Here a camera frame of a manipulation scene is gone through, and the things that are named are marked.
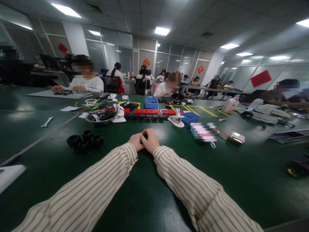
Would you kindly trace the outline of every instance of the workbench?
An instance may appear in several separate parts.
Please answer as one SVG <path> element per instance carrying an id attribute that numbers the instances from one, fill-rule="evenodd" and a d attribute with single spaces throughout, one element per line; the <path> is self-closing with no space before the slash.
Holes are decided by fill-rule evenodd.
<path id="1" fill-rule="evenodd" d="M 309 216 L 309 178 L 294 179 L 287 173 L 287 164 L 307 152 L 306 143 L 281 145 L 271 139 L 272 133 L 288 131 L 287 126 L 267 125 L 266 130 L 234 112 L 230 116 L 212 109 L 220 101 L 194 100 L 186 104 L 201 116 L 199 122 L 215 123 L 227 134 L 238 132 L 245 136 L 243 146 L 222 138 L 200 143 L 192 138 L 190 126 L 177 128 L 169 121 L 128 120 L 94 127 L 78 118 L 77 114 L 61 112 L 75 106 L 74 99 L 26 96 L 44 89 L 0 87 L 1 156 L 4 162 L 23 150 L 16 164 L 27 169 L 0 194 L 1 231 L 11 231 L 25 218 L 35 204 L 47 200 L 64 184 L 105 157 L 113 148 L 126 143 L 132 134 L 153 128 L 160 144 L 174 149 L 196 168 L 218 181 L 226 193 L 262 228 L 270 228 Z M 81 106 L 85 99 L 78 100 Z M 145 96 L 129 95 L 132 102 L 145 107 Z M 160 103 L 159 109 L 166 104 Z M 187 110 L 183 106 L 173 106 Z M 41 128 L 48 117 L 55 117 L 47 128 Z M 307 128 L 304 119 L 291 118 L 296 129 Z M 105 140 L 99 150 L 87 155 L 69 149 L 66 139 L 93 130 Z M 182 202 L 159 177 L 153 157 L 146 151 L 138 152 L 138 161 L 131 174 L 104 211 L 93 231 L 194 231 Z"/>

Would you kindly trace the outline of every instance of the ponytail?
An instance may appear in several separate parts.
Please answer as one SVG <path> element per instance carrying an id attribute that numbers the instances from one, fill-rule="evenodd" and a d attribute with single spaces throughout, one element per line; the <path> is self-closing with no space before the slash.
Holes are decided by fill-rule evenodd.
<path id="1" fill-rule="evenodd" d="M 115 72 L 116 72 L 116 69 L 121 69 L 121 64 L 116 62 L 115 65 L 114 65 L 114 69 L 112 70 L 112 73 L 111 73 L 111 77 L 113 77 L 115 75 Z"/>

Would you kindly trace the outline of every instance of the striped shirt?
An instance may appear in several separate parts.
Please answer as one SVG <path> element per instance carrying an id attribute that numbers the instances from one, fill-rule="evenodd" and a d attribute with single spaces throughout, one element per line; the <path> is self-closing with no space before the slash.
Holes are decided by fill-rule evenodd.
<path id="1" fill-rule="evenodd" d="M 14 232 L 91 231 L 137 161 L 126 143 L 33 206 Z M 197 231 L 263 231 L 223 187 L 166 146 L 154 152 L 159 175 L 183 202 Z"/>

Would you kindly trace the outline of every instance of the blue plastic bin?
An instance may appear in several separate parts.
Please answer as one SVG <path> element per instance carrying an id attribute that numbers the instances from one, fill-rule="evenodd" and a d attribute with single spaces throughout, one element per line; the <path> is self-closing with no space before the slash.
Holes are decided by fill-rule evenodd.
<path id="1" fill-rule="evenodd" d="M 197 114 L 193 113 L 193 112 L 188 112 L 188 113 L 183 113 L 180 114 L 182 116 L 184 116 L 184 118 L 181 119 L 181 121 L 183 121 L 184 124 L 190 124 L 192 122 L 198 122 L 200 119 L 200 116 L 198 116 Z"/>
<path id="2" fill-rule="evenodd" d="M 145 104 L 147 109 L 157 109 L 159 101 L 157 98 L 146 98 Z"/>

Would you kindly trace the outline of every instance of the hand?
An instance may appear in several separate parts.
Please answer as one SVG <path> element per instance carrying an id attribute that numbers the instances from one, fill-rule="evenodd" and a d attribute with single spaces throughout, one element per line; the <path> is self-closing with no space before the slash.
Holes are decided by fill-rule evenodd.
<path id="1" fill-rule="evenodd" d="M 145 137 L 142 134 L 147 134 L 148 139 L 145 139 Z M 154 154 L 155 150 L 160 146 L 158 136 L 153 131 L 153 129 L 145 129 L 140 134 L 140 140 L 144 144 L 147 151 L 149 151 L 152 155 Z"/>
<path id="2" fill-rule="evenodd" d="M 87 89 L 83 86 L 74 86 L 73 87 L 73 91 L 81 91 L 81 92 L 85 92 L 87 91 Z"/>
<path id="3" fill-rule="evenodd" d="M 51 88 L 51 90 L 52 90 L 53 92 L 60 92 L 61 90 L 63 90 L 63 87 L 60 86 L 60 85 L 55 85 L 55 86 L 53 86 L 53 87 Z"/>
<path id="4" fill-rule="evenodd" d="M 145 146 L 141 144 L 141 136 L 144 137 L 142 133 L 132 135 L 128 141 L 128 143 L 131 143 L 135 147 L 136 152 L 139 152 L 141 149 L 145 148 Z"/>

